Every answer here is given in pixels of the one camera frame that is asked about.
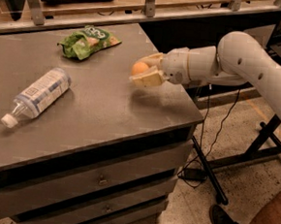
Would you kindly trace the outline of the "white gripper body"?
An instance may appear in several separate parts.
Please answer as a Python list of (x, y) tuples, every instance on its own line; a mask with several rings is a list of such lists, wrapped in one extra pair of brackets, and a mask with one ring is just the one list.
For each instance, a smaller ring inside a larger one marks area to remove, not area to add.
[(173, 84), (188, 82), (188, 48), (174, 48), (165, 53), (161, 59), (161, 71), (165, 80)]

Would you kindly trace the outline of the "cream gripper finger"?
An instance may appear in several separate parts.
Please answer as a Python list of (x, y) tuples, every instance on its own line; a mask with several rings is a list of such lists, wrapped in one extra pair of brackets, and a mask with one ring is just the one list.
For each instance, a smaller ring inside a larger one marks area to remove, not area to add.
[(152, 66), (143, 73), (137, 74), (135, 76), (131, 75), (130, 80), (135, 86), (155, 87), (164, 83), (166, 81), (166, 77), (157, 67)]
[(151, 55), (142, 57), (138, 59), (138, 62), (145, 63), (148, 67), (157, 67), (158, 69), (162, 68), (162, 58), (164, 57), (163, 52), (153, 53)]

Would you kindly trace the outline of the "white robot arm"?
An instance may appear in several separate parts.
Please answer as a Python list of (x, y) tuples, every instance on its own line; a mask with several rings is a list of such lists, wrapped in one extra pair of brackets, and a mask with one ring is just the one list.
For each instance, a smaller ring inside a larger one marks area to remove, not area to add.
[(281, 66), (247, 33), (230, 32), (216, 46), (175, 48), (140, 61), (147, 68), (131, 76), (136, 86), (159, 86), (165, 81), (227, 86), (249, 82), (281, 120)]

